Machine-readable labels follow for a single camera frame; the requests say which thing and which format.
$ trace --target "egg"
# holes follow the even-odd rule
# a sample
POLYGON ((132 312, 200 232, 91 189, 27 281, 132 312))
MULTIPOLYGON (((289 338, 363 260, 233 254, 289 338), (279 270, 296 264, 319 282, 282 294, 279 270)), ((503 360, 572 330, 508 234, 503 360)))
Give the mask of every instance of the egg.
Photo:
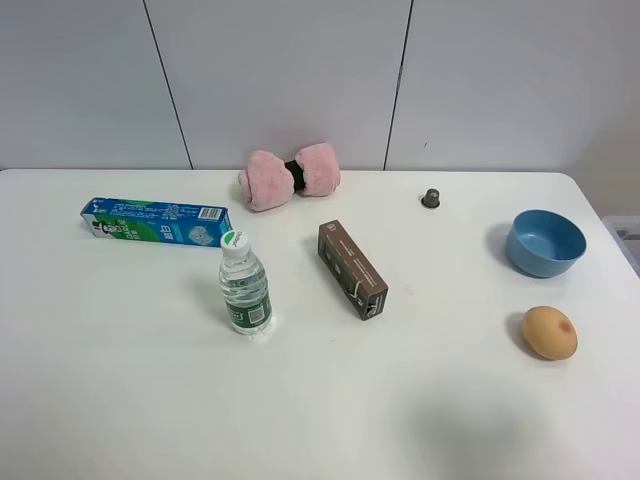
POLYGON ((538 355, 564 360, 578 348, 578 335, 571 321, 553 307, 534 307, 524 314, 522 336, 538 355))

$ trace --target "plastic bottle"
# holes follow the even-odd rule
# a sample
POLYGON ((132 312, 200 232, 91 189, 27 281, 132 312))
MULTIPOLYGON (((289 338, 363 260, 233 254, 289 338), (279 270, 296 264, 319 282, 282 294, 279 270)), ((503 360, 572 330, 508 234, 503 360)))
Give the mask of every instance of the plastic bottle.
POLYGON ((246 233, 231 230, 222 237, 220 287, 233 327, 243 335, 265 329, 271 322, 269 282, 262 262, 251 251, 246 233))

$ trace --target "stuffed toy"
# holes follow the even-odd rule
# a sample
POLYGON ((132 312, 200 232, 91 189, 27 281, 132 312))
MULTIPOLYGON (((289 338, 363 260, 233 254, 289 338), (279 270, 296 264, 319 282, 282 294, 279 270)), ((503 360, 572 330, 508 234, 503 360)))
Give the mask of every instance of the stuffed toy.
POLYGON ((261 212, 287 203, 294 192, 331 195, 340 185, 340 168, 328 143, 303 148, 287 163, 271 152, 256 150, 238 182, 249 208, 261 212))

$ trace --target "toothpaste box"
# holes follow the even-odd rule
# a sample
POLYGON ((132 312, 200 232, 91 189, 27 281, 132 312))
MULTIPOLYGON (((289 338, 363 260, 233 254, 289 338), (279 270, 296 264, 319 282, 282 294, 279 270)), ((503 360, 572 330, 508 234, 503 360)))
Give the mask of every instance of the toothpaste box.
POLYGON ((94 198, 80 213, 96 237, 219 247, 229 230, 224 207, 94 198))

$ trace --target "blue bowl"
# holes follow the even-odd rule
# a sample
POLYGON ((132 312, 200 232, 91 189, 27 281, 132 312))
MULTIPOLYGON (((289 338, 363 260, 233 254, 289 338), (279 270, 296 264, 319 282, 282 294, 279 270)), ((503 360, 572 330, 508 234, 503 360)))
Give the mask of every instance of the blue bowl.
POLYGON ((527 210, 513 221, 506 252, 529 275, 550 278, 566 272, 587 249, 578 227, 557 213, 527 210))

